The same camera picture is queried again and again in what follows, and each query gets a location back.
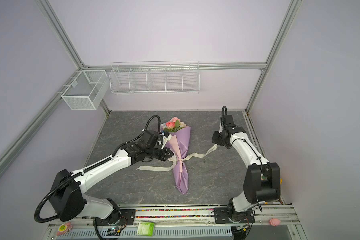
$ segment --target gray marble surface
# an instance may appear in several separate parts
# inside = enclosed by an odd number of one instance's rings
[[[188,154],[205,154],[213,146],[212,134],[219,129],[220,111],[157,111],[111,112],[91,157],[90,165],[112,154],[122,142],[138,136],[152,115],[159,115],[162,123],[173,117],[180,118],[191,129]],[[245,130],[242,112],[230,111],[235,124]],[[157,119],[148,129],[157,128]],[[235,149],[218,146],[208,156],[185,162],[188,171],[188,192],[182,195],[175,186],[173,171],[143,171],[140,165],[170,167],[172,162],[154,159],[138,162],[115,172],[94,185],[87,195],[111,198],[118,204],[227,204],[228,200],[243,191],[245,165]]]

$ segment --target pink rose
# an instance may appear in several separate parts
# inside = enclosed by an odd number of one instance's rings
[[[172,121],[173,121],[173,122],[176,122],[177,120],[180,122],[180,119],[178,119],[178,118],[176,118],[176,117],[173,117],[173,118],[172,118]]]
[[[174,123],[174,122],[167,122],[165,125],[167,126],[168,129],[175,127],[175,123]]]

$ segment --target flower bouquet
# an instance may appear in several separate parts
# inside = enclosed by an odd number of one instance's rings
[[[176,117],[160,127],[172,136],[165,144],[165,147],[171,149],[176,156],[177,162],[173,168],[173,176],[175,177],[177,189],[182,194],[186,194],[188,191],[188,172],[183,159],[187,156],[191,127],[187,126],[184,122],[180,122],[180,119]]]
[[[191,159],[192,157],[202,158],[208,155],[210,152],[217,149],[217,145],[213,145],[206,154],[192,153],[187,155],[189,138],[191,135],[191,127],[187,126],[180,119],[174,117],[166,123],[160,125],[160,130],[168,132],[170,136],[167,138],[165,147],[171,149],[174,153],[168,161],[172,161],[171,167],[153,167],[153,166],[139,166],[139,170],[149,171],[162,171],[166,172],[173,169],[173,176],[175,177],[175,183],[177,189],[186,194],[188,191],[188,172],[184,161]]]

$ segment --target lavender wall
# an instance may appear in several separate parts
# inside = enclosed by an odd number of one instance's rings
[[[304,1],[251,116],[308,239],[360,239],[360,1]]]
[[[33,0],[0,1],[0,154],[75,70]],[[0,239],[41,239],[34,209],[58,171],[84,165],[103,120],[61,102],[0,179]]]
[[[87,65],[265,61],[290,0],[51,0]]]
[[[51,0],[87,65],[266,61],[290,0]],[[114,95],[110,110],[244,109],[259,70],[201,71],[200,94]],[[175,107],[163,98],[175,98]]]
[[[102,109],[74,111],[61,102],[0,179],[0,239],[41,239],[48,223],[33,220],[37,205],[59,171],[84,166],[103,121]],[[53,214],[47,202],[41,217]]]
[[[33,0],[0,1],[0,155],[75,70]]]

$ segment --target white wire basket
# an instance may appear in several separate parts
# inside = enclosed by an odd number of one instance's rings
[[[110,90],[115,94],[199,93],[198,62],[143,62],[141,65],[115,65],[109,74]]]
[[[82,70],[61,97],[72,110],[96,110],[109,81],[104,70]]]

